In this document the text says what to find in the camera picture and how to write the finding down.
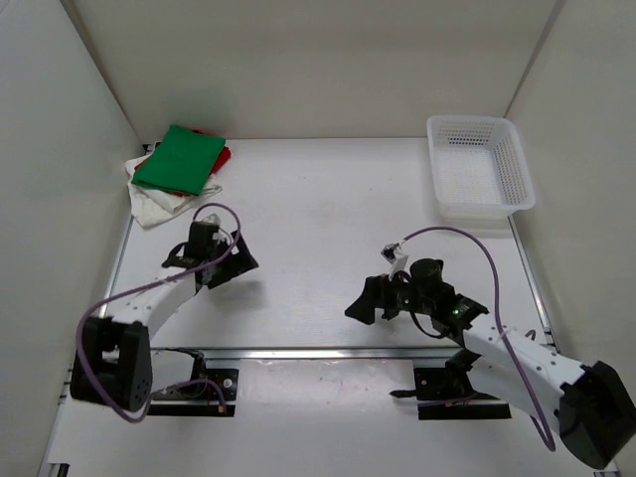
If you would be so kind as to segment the white t shirt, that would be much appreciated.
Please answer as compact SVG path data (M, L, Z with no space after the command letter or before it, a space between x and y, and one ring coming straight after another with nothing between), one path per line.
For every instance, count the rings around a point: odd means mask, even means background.
M204 204L208 199L222 191L217 177L212 177L204 186L200 196L177 196L159 190L145 189L132 183L135 167L139 166L150 155L128 160L124 163L128 175L127 188L131 205L131 214L135 221L144 229L164 224L191 208Z

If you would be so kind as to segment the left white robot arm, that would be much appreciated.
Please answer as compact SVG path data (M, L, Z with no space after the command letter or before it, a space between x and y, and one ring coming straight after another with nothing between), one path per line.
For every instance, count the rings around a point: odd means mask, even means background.
M215 222L190 225L188 240L168 253L155 278L158 286L133 294L118 317L89 317L80 327L80 345L71 379L71 396L96 404L106 400L136 412L151 396L150 341L177 309L202 288L218 287L258 268L240 230L225 236Z

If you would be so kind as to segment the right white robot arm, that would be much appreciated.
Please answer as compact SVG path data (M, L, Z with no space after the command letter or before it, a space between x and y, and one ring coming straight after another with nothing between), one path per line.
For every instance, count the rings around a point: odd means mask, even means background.
M502 399L544 419L583 464L606 468L635 435L635 404L617 372L601 361L588 366L564 357L498 326L484 305L444 282L442 269L441 260L425 258L409 271L370 276L345 314L366 325L401 312L429 317L434 330L460 349L418 398Z

